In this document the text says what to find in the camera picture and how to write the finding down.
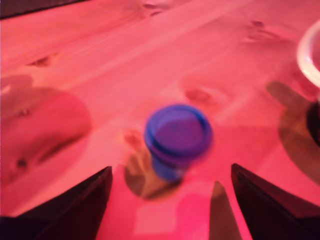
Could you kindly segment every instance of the black triangular shape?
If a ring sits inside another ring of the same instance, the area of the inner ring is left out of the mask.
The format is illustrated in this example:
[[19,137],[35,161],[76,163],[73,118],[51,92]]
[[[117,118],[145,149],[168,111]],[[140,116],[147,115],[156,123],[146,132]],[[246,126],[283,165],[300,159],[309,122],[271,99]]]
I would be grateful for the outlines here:
[[[112,169],[106,167],[63,194],[16,217],[1,218],[0,236],[8,240],[94,240],[105,212],[112,185]],[[29,226],[26,231],[20,223]],[[13,236],[12,230],[21,229]]]
[[254,240],[318,240],[320,207],[294,196],[238,164],[231,167],[237,202]]

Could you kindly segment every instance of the dark pointed object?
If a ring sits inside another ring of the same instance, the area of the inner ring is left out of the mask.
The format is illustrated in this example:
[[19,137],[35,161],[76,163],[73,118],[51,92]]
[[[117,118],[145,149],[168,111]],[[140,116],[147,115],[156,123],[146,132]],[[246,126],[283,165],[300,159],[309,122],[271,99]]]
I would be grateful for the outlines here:
[[320,207],[238,164],[231,167],[237,202],[253,240],[319,240]]
[[218,181],[210,203],[209,240],[242,240],[226,190]]
[[107,207],[112,168],[15,218],[0,218],[1,240],[94,240]]
[[2,0],[0,18],[15,17],[22,14],[55,8],[85,0]]
[[320,103],[312,105],[306,115],[306,126],[313,140],[320,146]]

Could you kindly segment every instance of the blurry object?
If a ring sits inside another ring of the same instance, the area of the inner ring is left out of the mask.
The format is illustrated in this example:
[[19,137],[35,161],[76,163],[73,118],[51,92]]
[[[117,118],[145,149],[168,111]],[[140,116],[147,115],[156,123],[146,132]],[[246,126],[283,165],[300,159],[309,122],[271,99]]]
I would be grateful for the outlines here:
[[[306,31],[297,49],[297,62],[302,73],[318,88],[320,88],[320,71],[313,61],[313,48],[319,33],[320,20]],[[307,114],[307,127],[315,142],[320,145],[320,95],[317,104]]]
[[0,218],[2,240],[94,240],[113,175],[106,167],[65,193],[20,216]]
[[238,164],[231,167],[237,202],[253,240],[318,240],[320,207]]
[[179,181],[210,147],[213,131],[206,116],[190,105],[175,104],[155,112],[144,132],[155,173]]
[[88,0],[2,0],[0,17],[9,18]]
[[226,190],[218,181],[210,202],[209,240],[242,240]]
[[313,48],[317,34],[320,33],[320,20],[313,24],[302,37],[297,49],[297,62],[307,79],[320,88],[320,71],[313,61]]

